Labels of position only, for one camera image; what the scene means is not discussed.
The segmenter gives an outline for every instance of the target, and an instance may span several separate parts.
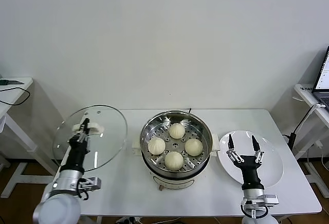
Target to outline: glass lid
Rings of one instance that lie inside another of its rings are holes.
[[[52,152],[58,165],[69,148],[69,139],[86,118],[90,119],[90,152],[85,155],[83,162],[86,172],[107,164],[122,149],[127,138],[127,121],[123,114],[107,105],[89,106],[76,111],[57,128]]]

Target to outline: steamed bun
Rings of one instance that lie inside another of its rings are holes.
[[[160,155],[166,149],[166,143],[161,138],[152,138],[148,143],[149,152],[152,155]]]
[[[177,171],[183,166],[184,159],[180,153],[172,151],[166,155],[166,157],[164,158],[164,162],[164,164],[169,170]]]
[[[192,138],[187,140],[185,143],[185,151],[190,156],[198,156],[202,153],[202,150],[204,149],[202,143],[200,140]]]
[[[172,138],[180,139],[185,134],[185,128],[179,123],[172,124],[169,128],[169,135]]]

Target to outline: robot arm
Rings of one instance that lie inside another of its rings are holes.
[[[89,124],[86,118],[79,130],[69,139],[70,151],[66,164],[61,166],[59,177],[47,185],[41,202],[33,213],[33,223],[39,224],[76,224],[81,210],[75,196],[88,200],[88,191],[101,188],[98,177],[82,178],[83,161],[89,153]]]
[[[268,208],[279,204],[277,195],[265,195],[264,186],[258,177],[257,169],[262,165],[264,152],[261,151],[254,136],[252,138],[254,155],[239,155],[234,149],[232,136],[229,135],[227,155],[238,167],[243,176],[242,190],[244,198],[241,202],[241,210],[245,216],[251,219],[261,219],[268,214]]]

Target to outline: steamer basket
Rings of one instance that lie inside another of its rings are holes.
[[[169,135],[169,127],[180,123],[185,127],[185,135],[174,139]],[[161,155],[152,155],[148,142],[159,137],[166,143],[166,150]],[[185,151],[185,142],[196,138],[202,142],[203,152],[199,156],[190,156]],[[199,174],[207,165],[212,150],[212,136],[207,125],[197,116],[183,111],[167,111],[152,117],[140,134],[140,147],[146,165],[157,175],[171,180],[188,179]],[[165,156],[171,151],[179,152],[184,158],[179,171],[171,171],[165,166]]]

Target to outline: laptop screen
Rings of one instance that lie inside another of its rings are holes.
[[[317,83],[315,85],[315,90],[329,89],[329,47],[325,54],[325,59],[318,76]]]

